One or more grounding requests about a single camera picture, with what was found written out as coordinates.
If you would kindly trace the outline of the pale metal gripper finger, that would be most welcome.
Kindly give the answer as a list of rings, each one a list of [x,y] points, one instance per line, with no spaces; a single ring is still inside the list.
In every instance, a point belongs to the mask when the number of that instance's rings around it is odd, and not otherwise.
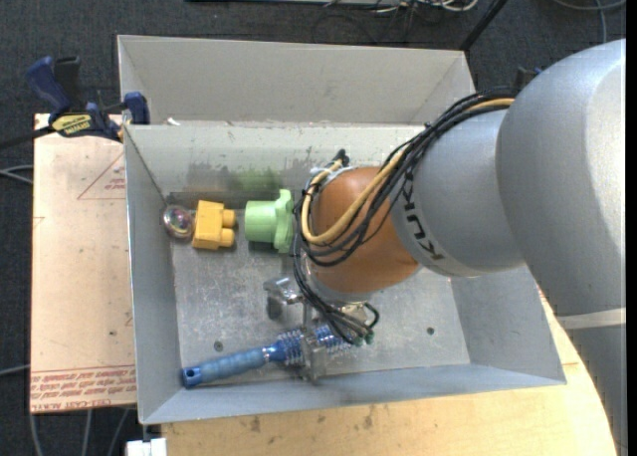
[[[263,289],[267,294],[266,312],[273,321],[280,320],[288,307],[302,301],[296,282],[287,276],[266,281]]]
[[[304,358],[304,377],[316,383],[326,372],[328,355],[326,347],[311,332],[304,332],[301,338],[301,350]]]

